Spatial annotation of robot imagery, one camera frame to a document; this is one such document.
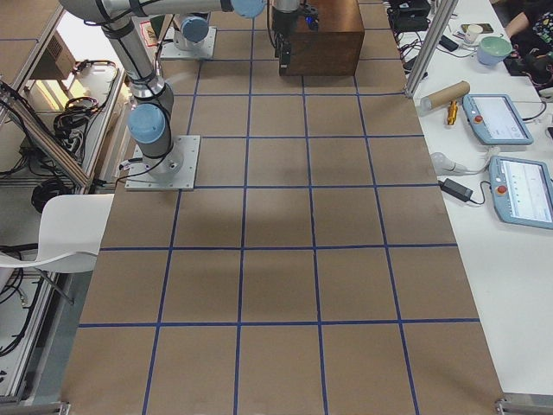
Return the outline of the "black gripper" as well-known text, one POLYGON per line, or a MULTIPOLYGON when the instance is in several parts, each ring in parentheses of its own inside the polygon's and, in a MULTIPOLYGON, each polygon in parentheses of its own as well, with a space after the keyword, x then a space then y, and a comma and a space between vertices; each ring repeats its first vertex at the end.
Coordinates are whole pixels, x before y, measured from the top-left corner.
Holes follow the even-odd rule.
POLYGON ((274 33, 275 56, 279 60, 279 75, 286 76, 291 60, 291 43, 289 39, 280 32, 274 33))

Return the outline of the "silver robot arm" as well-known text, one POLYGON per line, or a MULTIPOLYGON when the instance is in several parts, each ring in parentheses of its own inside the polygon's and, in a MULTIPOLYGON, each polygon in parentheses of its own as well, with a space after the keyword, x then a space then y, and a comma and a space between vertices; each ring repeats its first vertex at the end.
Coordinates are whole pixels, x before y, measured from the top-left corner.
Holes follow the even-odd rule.
MULTIPOLYGON (((300 6, 283 10, 276 5, 266 8, 266 28, 274 57, 278 59, 278 73, 285 75, 292 57, 291 35, 296 30, 300 6)), ((206 46, 209 29, 207 14, 192 14, 180 18, 174 24, 174 45, 184 52, 198 52, 200 46, 206 46)))
POLYGON ((143 154, 146 170, 156 179, 170 178, 181 169, 183 155, 175 148, 170 128, 174 94, 149 58, 133 16, 234 12, 258 16, 264 1, 62 1, 63 8, 84 22, 102 28, 130 80, 137 108, 130 113, 129 130, 143 154))

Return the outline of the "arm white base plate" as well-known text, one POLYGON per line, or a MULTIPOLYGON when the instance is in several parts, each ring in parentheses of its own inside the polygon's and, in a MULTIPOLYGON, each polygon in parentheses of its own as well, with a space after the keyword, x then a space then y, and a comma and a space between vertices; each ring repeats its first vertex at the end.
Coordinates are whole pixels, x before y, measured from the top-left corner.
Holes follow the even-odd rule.
POLYGON ((174 28, 169 28, 163 39, 160 59, 165 61, 183 60, 183 61, 203 61, 213 58, 215 38, 217 29, 210 26, 207 36, 199 41, 192 42, 176 32, 174 28))
POLYGON ((153 159, 143 158, 136 145, 133 156, 140 161, 130 166, 130 178, 124 187, 129 191, 193 190, 199 153, 199 135, 174 136, 172 151, 159 165, 153 159))

